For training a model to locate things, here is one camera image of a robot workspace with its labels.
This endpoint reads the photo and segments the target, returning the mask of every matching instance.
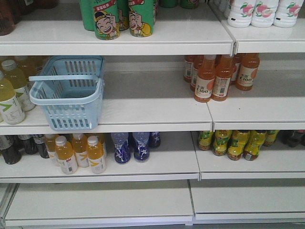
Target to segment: orange juice bottle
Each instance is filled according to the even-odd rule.
[[[206,103],[211,99],[216,74],[215,58],[216,55],[205,55],[203,64],[198,71],[194,99],[201,103]]]
[[[258,53],[247,53],[242,60],[236,87],[242,91],[250,91],[259,66]]]
[[[196,81],[198,78],[198,70],[203,63],[203,58],[204,58],[204,55],[197,55],[194,60],[193,72],[192,72],[192,78],[191,78],[191,84],[190,84],[190,88],[193,92],[195,91]]]
[[[227,98],[230,80],[233,74],[232,61],[232,56],[222,55],[220,63],[216,67],[216,77],[211,96],[216,101],[224,101]]]

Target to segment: beverage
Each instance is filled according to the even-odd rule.
[[[16,92],[10,81],[0,71],[0,114],[8,124],[17,124],[24,120],[25,114],[16,98]]]
[[[26,154],[32,155],[38,152],[34,139],[31,135],[18,135]]]
[[[55,139],[56,155],[61,170],[65,174],[73,174],[77,170],[76,158],[71,146],[65,136],[59,136]]]
[[[114,143],[114,159],[117,163],[124,164],[130,160],[130,151],[128,145],[128,132],[111,133]]]
[[[55,165],[55,166],[60,166],[59,162],[57,160],[57,155],[56,155],[56,143],[55,143],[55,139],[59,137],[58,134],[48,134],[45,135],[46,138],[46,147],[47,147],[47,151],[49,154],[49,158],[51,159],[51,162]]]
[[[232,62],[232,56],[222,55],[220,63],[216,67],[216,77],[211,95],[211,98],[216,101],[227,99],[230,80],[233,74]]]
[[[13,60],[6,60],[2,62],[2,67],[4,69],[5,78],[7,78],[16,92],[16,97],[23,111],[29,111],[35,107],[30,101],[30,93],[27,86],[26,78],[22,72],[17,67],[16,62]]]
[[[193,64],[191,84],[190,84],[190,88],[193,92],[195,91],[199,68],[203,64],[203,58],[204,58],[204,55],[196,55],[195,56],[195,60],[194,60],[194,64]]]
[[[201,103],[207,103],[211,99],[216,74],[215,58],[216,55],[205,55],[203,64],[198,71],[194,99]]]
[[[92,172],[99,174],[106,169],[106,157],[103,147],[96,136],[88,138],[87,154]]]
[[[247,53],[242,59],[242,65],[237,77],[236,87],[242,91],[250,91],[259,66],[258,53]]]
[[[20,161],[21,154],[14,146],[11,135],[0,135],[0,153],[6,164],[13,165]]]
[[[80,167],[88,167],[87,137],[84,134],[73,134],[72,148],[76,156],[77,164]]]
[[[144,162],[149,158],[148,139],[149,132],[133,132],[135,140],[134,159]]]
[[[243,156],[248,161],[253,161],[259,156],[259,150],[266,137],[265,130],[251,130],[250,139],[244,148]]]

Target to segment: bottle label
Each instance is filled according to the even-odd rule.
[[[237,83],[244,87],[250,87],[253,85],[253,80],[256,77],[257,68],[241,67]]]
[[[212,94],[218,97],[226,97],[229,85],[230,78],[223,79],[217,76],[215,78]]]
[[[9,100],[0,102],[0,112],[3,120],[8,124],[19,123],[25,117],[25,114],[15,96]]]
[[[102,173],[106,169],[106,160],[105,156],[102,156],[99,159],[89,159],[89,164],[92,169],[92,172],[95,174]]]
[[[75,171],[77,170],[77,162],[74,154],[72,157],[68,158],[67,160],[58,159],[58,163],[61,166],[61,170],[65,174],[72,174],[75,173]]]
[[[88,167],[89,166],[87,151],[84,151],[82,153],[76,153],[75,152],[75,155],[76,155],[77,164],[80,167]]]

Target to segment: white shelf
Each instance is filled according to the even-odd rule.
[[[201,180],[305,178],[303,163],[305,147],[299,145],[290,148],[281,142],[280,136],[274,145],[262,146],[260,155],[255,161],[247,161],[244,158],[232,161],[227,155],[215,156],[211,150],[200,150],[197,133],[193,132],[192,135]]]
[[[303,222],[305,183],[290,180],[191,181],[195,223]]]
[[[190,132],[161,133],[161,145],[151,149],[145,163],[132,157],[121,165],[114,160],[112,141],[107,142],[106,170],[93,174],[89,167],[79,167],[72,175],[65,175],[50,159],[38,154],[23,155],[14,165],[6,165],[0,158],[1,183],[73,183],[105,181],[150,181],[198,179],[199,168]]]
[[[224,28],[235,41],[234,53],[246,52],[305,52],[305,13],[298,16],[291,28],[280,28],[272,25],[269,28],[257,28],[250,25],[246,28],[235,28],[228,24],[227,18],[213,3],[209,4]]]
[[[185,224],[192,218],[187,181],[20,184],[5,223],[106,227]]]
[[[207,103],[213,129],[305,129],[304,73],[258,70],[252,90],[232,85],[225,101]]]
[[[152,36],[137,38],[126,30],[111,41],[84,29],[79,4],[63,3],[24,16],[15,31],[0,37],[0,50],[2,55],[231,54],[233,41],[204,3],[195,10],[162,8]]]

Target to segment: yellow bottle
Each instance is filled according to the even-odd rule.
[[[73,134],[72,148],[79,167],[88,167],[87,137],[84,134]]]
[[[67,141],[65,136],[57,137],[55,139],[55,143],[56,155],[61,166],[61,170],[65,174],[75,173],[77,170],[77,162],[71,143]]]

